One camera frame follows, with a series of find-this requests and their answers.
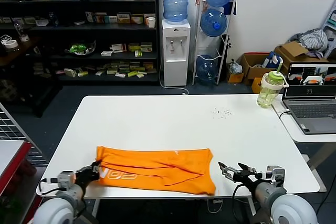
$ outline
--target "black shelving unit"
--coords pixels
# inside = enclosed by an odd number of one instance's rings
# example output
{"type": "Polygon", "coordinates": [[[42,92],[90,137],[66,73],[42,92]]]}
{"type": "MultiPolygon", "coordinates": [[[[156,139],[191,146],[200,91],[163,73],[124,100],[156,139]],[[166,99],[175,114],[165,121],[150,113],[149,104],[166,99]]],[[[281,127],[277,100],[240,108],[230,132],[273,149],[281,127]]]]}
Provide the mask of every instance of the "black shelving unit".
{"type": "MultiPolygon", "coordinates": [[[[48,18],[49,12],[55,12],[60,26],[38,27],[34,25],[24,25],[30,36],[43,37],[49,41],[48,46],[57,50],[48,51],[48,60],[56,62],[62,67],[82,67],[83,65],[103,65],[112,61],[140,61],[153,62],[159,71],[160,66],[160,26],[154,29],[146,25],[138,24],[97,24],[86,22],[83,25],[74,25],[74,21],[86,20],[85,12],[106,12],[108,16],[117,13],[132,14],[156,14],[156,23],[159,17],[159,0],[32,0],[32,1],[0,1],[0,16],[4,17],[24,17],[40,16],[48,18]],[[65,54],[64,49],[71,42],[81,40],[96,40],[97,47],[94,53],[85,56],[75,56],[65,54]],[[133,52],[121,52],[112,54],[111,57],[101,56],[102,51],[109,51],[111,44],[129,44],[132,42],[151,42],[152,52],[143,52],[142,57],[136,58],[133,52]]],[[[0,24],[0,33],[14,34],[13,24],[0,24]]],[[[64,84],[115,84],[120,83],[159,83],[159,75],[156,73],[147,74],[143,78],[118,78],[106,73],[96,76],[90,72],[85,77],[71,78],[68,76],[57,76],[64,84]]]]}

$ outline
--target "orange shirt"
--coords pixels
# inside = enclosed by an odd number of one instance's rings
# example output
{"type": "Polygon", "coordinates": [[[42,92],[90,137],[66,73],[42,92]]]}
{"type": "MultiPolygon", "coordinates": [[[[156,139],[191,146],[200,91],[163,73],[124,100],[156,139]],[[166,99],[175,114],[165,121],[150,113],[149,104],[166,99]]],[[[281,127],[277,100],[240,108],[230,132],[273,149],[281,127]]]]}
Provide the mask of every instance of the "orange shirt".
{"type": "Polygon", "coordinates": [[[99,183],[106,186],[214,195],[210,149],[123,151],[97,147],[99,183]]]}

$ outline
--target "green bottle cap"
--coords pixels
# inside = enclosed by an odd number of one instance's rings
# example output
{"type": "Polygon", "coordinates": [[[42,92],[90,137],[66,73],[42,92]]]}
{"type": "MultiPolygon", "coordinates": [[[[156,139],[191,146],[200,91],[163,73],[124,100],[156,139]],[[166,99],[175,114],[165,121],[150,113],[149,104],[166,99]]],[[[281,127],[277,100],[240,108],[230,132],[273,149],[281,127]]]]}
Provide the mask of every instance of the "green bottle cap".
{"type": "Polygon", "coordinates": [[[277,71],[271,71],[268,74],[268,78],[274,82],[283,80],[282,74],[277,71]]]}

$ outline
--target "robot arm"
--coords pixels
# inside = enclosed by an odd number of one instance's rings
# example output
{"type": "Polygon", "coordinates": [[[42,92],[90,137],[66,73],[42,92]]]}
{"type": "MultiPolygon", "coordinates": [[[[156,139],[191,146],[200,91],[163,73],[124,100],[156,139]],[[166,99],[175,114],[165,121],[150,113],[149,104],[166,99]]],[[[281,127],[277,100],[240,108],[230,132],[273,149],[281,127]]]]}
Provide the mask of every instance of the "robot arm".
{"type": "Polygon", "coordinates": [[[56,198],[42,204],[35,212],[33,224],[72,224],[86,208],[83,196],[90,182],[99,179],[98,165],[93,162],[76,172],[63,171],[57,177],[60,190],[56,198]]]}
{"type": "Polygon", "coordinates": [[[285,169],[268,166],[265,174],[238,163],[242,170],[228,167],[219,162],[222,174],[233,182],[241,182],[260,202],[260,210],[251,217],[250,223],[274,224],[317,224],[313,207],[297,195],[286,194],[284,189],[285,169]]]}

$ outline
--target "white tabletop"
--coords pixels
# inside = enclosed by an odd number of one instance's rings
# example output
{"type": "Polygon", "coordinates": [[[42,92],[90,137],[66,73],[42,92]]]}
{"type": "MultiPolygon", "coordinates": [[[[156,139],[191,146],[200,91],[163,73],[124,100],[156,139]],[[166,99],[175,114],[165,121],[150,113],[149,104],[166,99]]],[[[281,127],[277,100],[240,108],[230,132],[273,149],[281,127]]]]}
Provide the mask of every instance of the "white tabletop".
{"type": "MultiPolygon", "coordinates": [[[[260,108],[256,99],[254,94],[85,97],[43,178],[91,164],[97,146],[136,151],[210,148],[214,155],[210,174],[216,185],[215,197],[231,197],[237,185],[224,178],[218,161],[236,168],[241,162],[258,171],[265,171],[268,165],[279,165],[286,169],[288,193],[318,191],[318,182],[274,110],[260,108]]],[[[43,191],[55,187],[44,185],[43,191]]],[[[237,196],[249,195],[246,188],[237,192],[237,196]]],[[[86,197],[202,196],[91,184],[86,197]]]]}
{"type": "MultiPolygon", "coordinates": [[[[276,113],[285,111],[286,106],[282,102],[282,95],[278,95],[272,106],[276,113]]],[[[336,142],[336,134],[305,135],[291,115],[283,114],[281,121],[291,138],[298,143],[330,143],[336,142]]]]}
{"type": "Polygon", "coordinates": [[[21,140],[0,140],[0,177],[12,162],[23,143],[24,141],[21,140]]]}

